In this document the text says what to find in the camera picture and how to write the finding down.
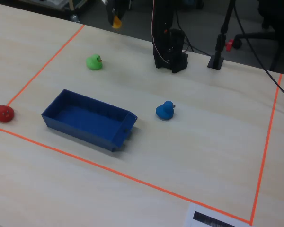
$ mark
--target chair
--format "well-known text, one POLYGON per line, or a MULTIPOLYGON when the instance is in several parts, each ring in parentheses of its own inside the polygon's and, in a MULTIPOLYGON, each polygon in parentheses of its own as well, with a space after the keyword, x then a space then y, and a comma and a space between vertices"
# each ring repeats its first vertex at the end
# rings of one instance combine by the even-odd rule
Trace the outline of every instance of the chair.
POLYGON ((262 27, 267 28, 270 25, 274 31, 238 34, 235 36, 232 46, 239 49, 242 46, 241 39, 244 38, 278 41, 279 47, 269 68, 270 71, 274 71, 284 50, 284 0, 259 0, 258 11, 264 18, 262 27))

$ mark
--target blue plastic bin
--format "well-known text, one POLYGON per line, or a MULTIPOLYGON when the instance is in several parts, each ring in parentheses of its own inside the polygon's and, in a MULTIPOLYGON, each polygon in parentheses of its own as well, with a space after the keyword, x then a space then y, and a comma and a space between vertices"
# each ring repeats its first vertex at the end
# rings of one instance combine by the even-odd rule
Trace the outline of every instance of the blue plastic bin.
POLYGON ((137 120, 130 111, 63 90, 42 113, 49 128, 114 151, 137 120))

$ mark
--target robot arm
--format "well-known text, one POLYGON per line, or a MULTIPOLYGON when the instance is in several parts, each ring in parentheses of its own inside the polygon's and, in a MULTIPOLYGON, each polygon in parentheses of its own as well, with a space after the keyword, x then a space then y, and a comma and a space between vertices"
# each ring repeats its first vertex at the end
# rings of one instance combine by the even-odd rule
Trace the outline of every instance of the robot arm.
MULTIPOLYGON (((130 0, 102 0, 106 5, 108 21, 113 28, 120 28, 121 19, 128 10, 130 0)), ((153 55, 157 68, 171 69, 177 73, 187 67, 183 53, 185 34, 179 29, 170 29, 177 0, 153 0, 151 36, 153 55)))
POLYGON ((128 10, 130 0, 102 0, 106 6, 107 17, 113 28, 120 28, 121 19, 128 10))

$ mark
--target orange tape line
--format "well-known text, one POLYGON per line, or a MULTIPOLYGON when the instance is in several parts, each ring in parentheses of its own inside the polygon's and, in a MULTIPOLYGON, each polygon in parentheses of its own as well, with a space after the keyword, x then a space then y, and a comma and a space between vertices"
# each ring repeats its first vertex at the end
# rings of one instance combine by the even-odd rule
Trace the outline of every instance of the orange tape line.
POLYGON ((5 132, 5 133, 8 133, 8 134, 13 135, 13 136, 16 136, 16 137, 21 138, 21 139, 23 139, 23 140, 26 140, 26 141, 28 141, 28 142, 34 143, 34 144, 39 145, 39 146, 41 146, 41 147, 44 147, 44 148, 47 148, 47 149, 56 151, 56 152, 58 152, 58 153, 60 153, 60 154, 63 154, 63 155, 72 157, 72 158, 77 159, 77 160, 80 160, 80 161, 82 161, 82 162, 86 162, 86 163, 91 164, 91 165, 93 165, 93 166, 97 166, 97 167, 99 167, 99 168, 101 168, 101 169, 107 170, 107 171, 112 172, 112 173, 114 173, 114 174, 123 176, 123 177, 125 177, 125 178, 128 178, 128 179, 130 179, 130 180, 136 181, 136 182, 138 182, 138 183, 144 184, 144 185, 146 185, 146 186, 148 186, 148 187, 151 187, 151 188, 153 188, 153 189, 157 189, 157 190, 159 190, 159 191, 161 191, 161 192, 165 192, 165 193, 167 193, 167 194, 169 194, 169 195, 176 196, 176 197, 178 197, 178 198, 180 198, 180 199, 186 200, 186 201, 188 201, 188 202, 195 203, 195 204, 197 204, 197 205, 206 207, 206 208, 208 208, 208 209, 214 210, 214 211, 216 211, 216 212, 219 212, 219 213, 221 213, 221 214, 224 214, 224 215, 226 215, 226 216, 229 216, 229 217, 231 217, 231 218, 234 218, 234 219, 237 219, 237 220, 239 220, 239 221, 242 221, 242 222, 244 222, 244 223, 249 224, 249 221, 248 221, 248 220, 245 220, 245 219, 240 218, 240 217, 238 217, 238 216, 235 216, 235 215, 233 215, 233 214, 227 213, 227 212, 225 212, 225 211, 223 211, 223 210, 219 210, 219 209, 217 209, 217 208, 211 207, 211 206, 206 205, 206 204, 204 204, 204 203, 201 203, 201 202, 192 200, 192 199, 190 199, 190 198, 187 198, 187 197, 185 197, 185 196, 179 195, 179 194, 177 194, 177 193, 174 193, 174 192, 165 190, 165 189, 160 188, 160 187, 158 187, 158 186, 155 186, 155 185, 153 185, 153 184, 150 184, 150 183, 147 183, 147 182, 145 182, 145 181, 139 180, 139 179, 137 179, 137 178, 135 178, 135 177, 126 175, 126 174, 124 174, 124 173, 121 173, 121 172, 116 171, 116 170, 114 170, 114 169, 111 169, 111 168, 108 168, 108 167, 106 167, 106 166, 100 165, 100 164, 98 164, 98 163, 89 161, 89 160, 84 159, 84 158, 82 158, 82 157, 79 157, 79 156, 76 156, 76 155, 67 153, 67 152, 65 152, 65 151, 59 150, 59 149, 57 149, 57 148, 53 148, 53 147, 50 147, 50 146, 48 146, 48 145, 39 143, 39 142, 37 142, 37 141, 31 140, 31 139, 29 139, 29 138, 26 138, 26 137, 24 137, 24 136, 20 136, 20 135, 18 135, 18 134, 13 133, 13 132, 7 131, 7 130, 5 130, 5 129, 1 129, 1 128, 0 128, 0 131, 5 132))
MULTIPOLYGON (((279 81, 278 81, 279 85, 281 85, 282 77, 283 77, 283 75, 280 74, 279 81)), ((273 108, 272 108, 271 114, 270 114, 270 120, 269 120, 269 125, 268 125, 268 130, 267 130, 267 136, 266 136, 266 141, 265 141, 264 153, 263 153, 263 157, 262 157, 262 164, 261 164, 261 168, 260 168, 259 179, 258 179, 258 182, 257 182, 257 190, 256 190, 254 204, 252 206, 252 211, 251 211, 251 215, 250 215, 250 222, 249 222, 249 224, 251 226, 252 226, 252 224, 254 222, 254 217, 255 217, 255 212, 256 212, 256 207, 257 207, 257 200, 259 198, 260 187, 261 187, 261 182, 262 182, 262 176, 263 176, 263 171, 264 171, 264 165, 265 165, 267 149, 268 149, 268 144, 269 144, 270 132, 271 132, 271 127, 273 125, 273 119, 274 119, 274 114, 275 114, 275 106, 276 106, 276 102, 278 100, 278 94, 279 94, 279 87, 277 87, 277 89, 275 91, 274 104, 273 104, 273 108)))
POLYGON ((67 44, 70 43, 71 40, 73 40, 77 34, 84 28, 85 25, 82 25, 78 31, 55 53, 53 57, 24 85, 24 87, 12 98, 12 100, 7 103, 7 105, 10 105, 23 91, 27 86, 46 68, 46 66, 67 46, 67 44))

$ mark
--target red rubber duck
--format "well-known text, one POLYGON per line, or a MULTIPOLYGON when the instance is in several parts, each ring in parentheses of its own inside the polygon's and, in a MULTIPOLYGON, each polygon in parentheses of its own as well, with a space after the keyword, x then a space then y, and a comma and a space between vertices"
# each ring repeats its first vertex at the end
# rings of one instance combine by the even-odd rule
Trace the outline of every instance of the red rubber duck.
POLYGON ((0 122, 10 122, 15 116, 13 108, 7 105, 0 105, 0 122))

